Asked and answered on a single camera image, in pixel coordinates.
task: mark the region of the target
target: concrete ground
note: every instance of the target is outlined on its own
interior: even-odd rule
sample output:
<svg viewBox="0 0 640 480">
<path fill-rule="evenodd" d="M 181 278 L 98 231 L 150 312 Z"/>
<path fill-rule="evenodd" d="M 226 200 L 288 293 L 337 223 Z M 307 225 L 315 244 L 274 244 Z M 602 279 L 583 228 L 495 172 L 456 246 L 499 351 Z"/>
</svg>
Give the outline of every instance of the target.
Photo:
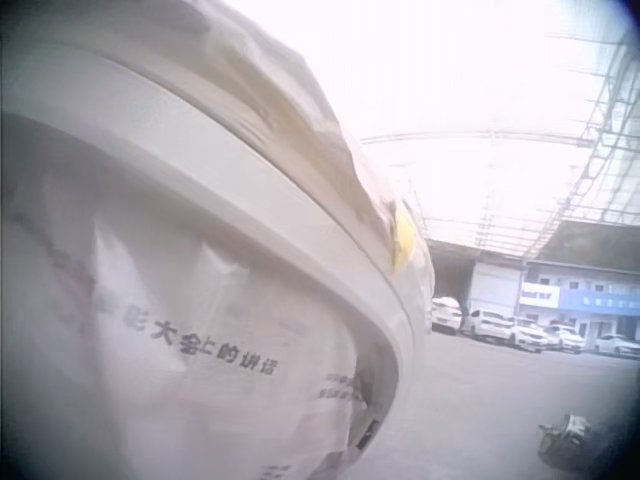
<svg viewBox="0 0 640 480">
<path fill-rule="evenodd" d="M 567 479 L 537 458 L 540 423 L 635 402 L 639 363 L 427 335 L 412 391 L 347 480 Z"/>
</svg>

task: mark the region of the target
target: building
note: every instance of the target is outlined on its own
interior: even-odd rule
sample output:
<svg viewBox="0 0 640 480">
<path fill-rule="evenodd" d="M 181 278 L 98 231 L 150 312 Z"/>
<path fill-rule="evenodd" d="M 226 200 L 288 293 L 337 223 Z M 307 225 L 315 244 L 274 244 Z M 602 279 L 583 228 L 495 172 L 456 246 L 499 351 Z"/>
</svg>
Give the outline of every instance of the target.
<svg viewBox="0 0 640 480">
<path fill-rule="evenodd" d="M 531 261 L 522 280 L 519 316 L 572 324 L 587 348 L 607 333 L 640 340 L 640 272 Z"/>
</svg>

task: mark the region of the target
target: protective plastic cover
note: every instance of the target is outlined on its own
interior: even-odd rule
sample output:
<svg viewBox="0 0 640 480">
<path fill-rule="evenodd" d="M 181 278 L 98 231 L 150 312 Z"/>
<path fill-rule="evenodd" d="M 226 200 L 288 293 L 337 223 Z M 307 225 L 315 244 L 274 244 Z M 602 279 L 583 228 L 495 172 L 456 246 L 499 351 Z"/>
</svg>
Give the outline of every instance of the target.
<svg viewBox="0 0 640 480">
<path fill-rule="evenodd" d="M 303 93 L 294 103 L 313 111 Z M 330 126 L 334 140 L 271 147 L 271 161 L 308 147 L 331 163 L 330 152 L 349 151 L 333 117 L 324 127 L 300 118 L 282 123 L 288 134 L 304 125 L 313 139 Z M 390 341 L 317 281 L 104 152 L 7 120 L 3 442 L 12 455 L 41 478 L 336 478 L 372 418 L 383 420 L 377 399 L 387 408 L 395 394 L 379 382 L 400 369 Z M 343 187 L 356 177 L 344 172 L 356 167 L 340 168 L 349 198 Z M 415 323 L 433 288 L 424 244 L 401 210 L 396 227 L 388 195 L 356 184 L 370 203 L 345 205 L 360 218 L 373 212 L 377 238 L 387 230 L 389 274 L 401 251 L 394 281 L 411 312 L 403 321 Z"/>
</svg>

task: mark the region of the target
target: window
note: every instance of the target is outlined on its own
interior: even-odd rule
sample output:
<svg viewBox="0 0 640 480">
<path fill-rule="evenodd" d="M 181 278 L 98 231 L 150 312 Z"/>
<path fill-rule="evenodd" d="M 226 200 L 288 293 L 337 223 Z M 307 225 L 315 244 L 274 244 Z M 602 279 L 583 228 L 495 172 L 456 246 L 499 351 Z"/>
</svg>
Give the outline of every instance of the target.
<svg viewBox="0 0 640 480">
<path fill-rule="evenodd" d="M 498 320 L 504 320 L 505 319 L 502 315 L 500 315 L 498 313 L 493 313 L 493 312 L 484 312 L 483 316 L 486 317 L 486 318 L 496 318 Z"/>
</svg>

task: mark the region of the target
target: car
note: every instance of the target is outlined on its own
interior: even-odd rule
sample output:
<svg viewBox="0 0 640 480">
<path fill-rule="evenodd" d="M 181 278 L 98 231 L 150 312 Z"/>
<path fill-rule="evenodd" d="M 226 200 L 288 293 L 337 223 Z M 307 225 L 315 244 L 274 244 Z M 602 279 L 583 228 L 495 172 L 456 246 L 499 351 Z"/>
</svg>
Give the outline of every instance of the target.
<svg viewBox="0 0 640 480">
<path fill-rule="evenodd" d="M 542 353 L 547 348 L 547 334 L 533 320 L 527 318 L 512 318 L 511 336 L 509 345 L 512 347 L 524 347 Z"/>
<path fill-rule="evenodd" d="M 558 342 L 553 349 L 560 352 L 571 350 L 576 355 L 584 350 L 584 338 L 576 330 L 568 325 L 552 325 L 545 330 L 548 335 L 557 335 Z"/>
<path fill-rule="evenodd" d="M 640 344 L 624 335 L 603 335 L 593 347 L 596 353 L 607 353 L 616 357 L 640 358 Z"/>
<path fill-rule="evenodd" d="M 469 317 L 469 329 L 474 339 L 487 339 L 505 343 L 511 336 L 513 320 L 487 310 L 475 310 Z"/>
<path fill-rule="evenodd" d="M 560 335 L 555 330 L 552 330 L 551 327 L 544 328 L 542 330 L 544 334 L 547 336 L 547 350 L 557 350 L 558 345 L 560 345 Z"/>
<path fill-rule="evenodd" d="M 434 330 L 457 334 L 462 324 L 462 311 L 458 302 L 450 297 L 434 298 L 431 321 Z"/>
</svg>

